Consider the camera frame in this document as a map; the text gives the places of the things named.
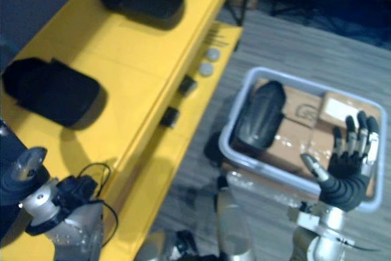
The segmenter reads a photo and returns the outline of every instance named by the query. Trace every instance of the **white label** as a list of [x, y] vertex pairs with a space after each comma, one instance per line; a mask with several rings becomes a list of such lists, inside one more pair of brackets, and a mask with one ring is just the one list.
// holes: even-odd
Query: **white label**
[[345, 103], [342, 103], [336, 99], [330, 98], [327, 102], [327, 105], [324, 109], [324, 112], [341, 121], [345, 121], [347, 116], [352, 116], [354, 120], [354, 124], [358, 127], [359, 122], [357, 120], [357, 113], [359, 113], [359, 110], [357, 108], [354, 108], [353, 106], [347, 105]]

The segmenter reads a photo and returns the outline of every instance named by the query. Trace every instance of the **black cable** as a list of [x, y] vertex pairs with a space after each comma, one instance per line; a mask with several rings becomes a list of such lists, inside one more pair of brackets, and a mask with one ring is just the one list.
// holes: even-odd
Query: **black cable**
[[[83, 172], [85, 172], [88, 168], [92, 167], [92, 166], [103, 166], [104, 169], [106, 168], [108, 170], [108, 174], [106, 176], [106, 178], [102, 181], [102, 177], [101, 177], [101, 182], [100, 182], [100, 187], [99, 187], [99, 190], [97, 192], [97, 195], [96, 197], [99, 197], [103, 187], [105, 186], [105, 184], [107, 184], [108, 180], [109, 180], [109, 177], [111, 175], [111, 168], [109, 165], [107, 165], [106, 163], [91, 163], [91, 164], [88, 164], [86, 167], [84, 167], [78, 174], [78, 177], [80, 175], [82, 175]], [[114, 218], [115, 218], [115, 227], [114, 227], [114, 230], [112, 231], [110, 237], [102, 244], [102, 248], [104, 246], [107, 245], [107, 243], [113, 238], [113, 236], [115, 235], [117, 229], [118, 229], [118, 225], [119, 225], [119, 219], [118, 219], [118, 215], [117, 215], [117, 212], [115, 212], [115, 210], [109, 205], [107, 204], [104, 200], [101, 200], [101, 199], [97, 199], [97, 200], [93, 200], [93, 201], [90, 201], [89, 203], [90, 204], [94, 204], [94, 203], [99, 203], [101, 202], [104, 206], [106, 206], [110, 212], [113, 214]]]
[[92, 167], [92, 166], [103, 166], [104, 169], [107, 169], [107, 170], [108, 170], [108, 174], [107, 174], [106, 178], [105, 178], [104, 180], [102, 180], [102, 178], [101, 178], [100, 187], [99, 187], [99, 190], [98, 190], [97, 195], [96, 195], [97, 197], [99, 197], [99, 196], [100, 196], [100, 193], [102, 192], [102, 189], [104, 188], [104, 186], [107, 184], [107, 182], [108, 182], [108, 180], [109, 180], [109, 177], [110, 177], [110, 175], [111, 175], [111, 168], [110, 168], [110, 166], [107, 165], [106, 163], [91, 163], [91, 164], [88, 164], [86, 167], [84, 167], [84, 168], [79, 172], [78, 177], [79, 177], [80, 175], [82, 175], [83, 172], [85, 172], [88, 168], [90, 168], [90, 167]]
[[109, 204], [107, 204], [105, 201], [103, 201], [103, 205], [106, 206], [111, 211], [111, 213], [113, 214], [113, 216], [115, 218], [115, 227], [114, 227], [114, 230], [111, 233], [111, 236], [103, 243], [102, 248], [104, 246], [106, 246], [107, 243], [113, 238], [113, 236], [115, 235], [115, 232], [118, 229], [118, 224], [119, 224], [117, 212], [115, 212], [115, 210]]
[[361, 250], [361, 251], [367, 251], [367, 252], [380, 252], [381, 251], [380, 249], [364, 248], [364, 247], [357, 246], [356, 244], [349, 244], [347, 241], [343, 241], [342, 243], [346, 246], [349, 246], [351, 248]]

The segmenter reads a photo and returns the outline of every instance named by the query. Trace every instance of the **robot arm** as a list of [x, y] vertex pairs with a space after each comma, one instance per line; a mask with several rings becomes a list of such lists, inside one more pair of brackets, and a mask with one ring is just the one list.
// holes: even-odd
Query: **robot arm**
[[0, 122], [2, 213], [23, 207], [32, 216], [26, 232], [44, 233], [54, 243], [55, 261], [97, 261], [103, 242], [103, 201], [93, 197], [97, 183], [88, 175], [50, 178], [46, 149], [25, 148]]
[[359, 131], [353, 118], [346, 118], [345, 148], [341, 131], [334, 128], [334, 149], [328, 170], [309, 154], [302, 161], [318, 181], [321, 194], [314, 207], [290, 208], [288, 216], [298, 225], [293, 234], [291, 261], [344, 260], [345, 246], [354, 242], [341, 233], [345, 214], [365, 197], [378, 155], [379, 127], [373, 117], [358, 113]]

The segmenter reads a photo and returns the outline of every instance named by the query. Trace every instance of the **light blue plastic basket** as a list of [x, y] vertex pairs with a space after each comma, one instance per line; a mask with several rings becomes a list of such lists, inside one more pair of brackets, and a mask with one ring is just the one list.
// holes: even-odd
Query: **light blue plastic basket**
[[328, 87], [322, 84], [314, 83], [306, 79], [298, 78], [297, 76], [291, 76], [286, 73], [277, 72], [264, 67], [256, 67], [248, 71], [247, 75], [244, 78], [243, 86], [239, 93], [237, 94], [233, 106], [231, 108], [228, 122], [225, 125], [219, 139], [219, 147], [224, 156], [231, 161], [231, 163], [240, 168], [245, 168], [249, 171], [252, 171], [256, 174], [262, 175], [267, 178], [271, 178], [277, 182], [283, 183], [284, 185], [290, 185], [299, 191], [318, 195], [320, 193], [320, 188], [317, 183], [307, 180], [305, 178], [299, 177], [297, 175], [291, 174], [289, 172], [283, 171], [279, 168], [276, 168], [272, 165], [264, 163], [262, 161], [251, 158], [245, 154], [239, 153], [233, 150], [230, 147], [229, 140], [231, 133], [235, 126], [235, 122], [239, 116], [240, 110], [243, 107], [247, 93], [251, 90], [252, 86], [260, 78], [279, 81], [284, 85], [291, 86], [308, 92], [313, 95], [323, 97], [323, 95], [328, 91], [333, 91], [340, 93], [354, 99], [369, 103], [381, 110], [381, 121], [379, 123], [380, 134], [379, 134], [379, 154], [378, 162], [376, 164], [376, 186], [374, 196], [365, 202], [362, 202], [357, 208], [360, 211], [364, 212], [373, 212], [375, 211], [382, 202], [383, 195], [383, 180], [384, 180], [384, 163], [386, 161], [386, 134], [387, 134], [387, 113], [384, 108], [368, 99], [363, 97], [347, 93], [332, 87]]

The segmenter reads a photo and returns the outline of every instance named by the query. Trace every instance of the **yellow shelf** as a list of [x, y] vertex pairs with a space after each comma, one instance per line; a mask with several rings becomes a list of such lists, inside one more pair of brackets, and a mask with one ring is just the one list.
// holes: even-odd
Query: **yellow shelf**
[[134, 166], [225, 0], [185, 0], [177, 27], [162, 31], [103, 8], [100, 0], [70, 0], [16, 57], [52, 57], [95, 78], [108, 92], [98, 120], [71, 131], [1, 95], [1, 115], [28, 146], [49, 152], [51, 175], [77, 174], [107, 162], [113, 176], [103, 196], [118, 210]]
[[[158, 127], [153, 133], [139, 159], [139, 175], [122, 208], [119, 229], [103, 250], [101, 260], [134, 259], [159, 211], [240, 34], [241, 28], [218, 22], [213, 24], [207, 38], [211, 42], [202, 45], [190, 66], [189, 75], [197, 81], [197, 88], [188, 97], [175, 94], [170, 103], [170, 106], [180, 112], [175, 127]], [[221, 57], [213, 63], [214, 73], [204, 77], [197, 69], [206, 49], [211, 46], [221, 51]]]

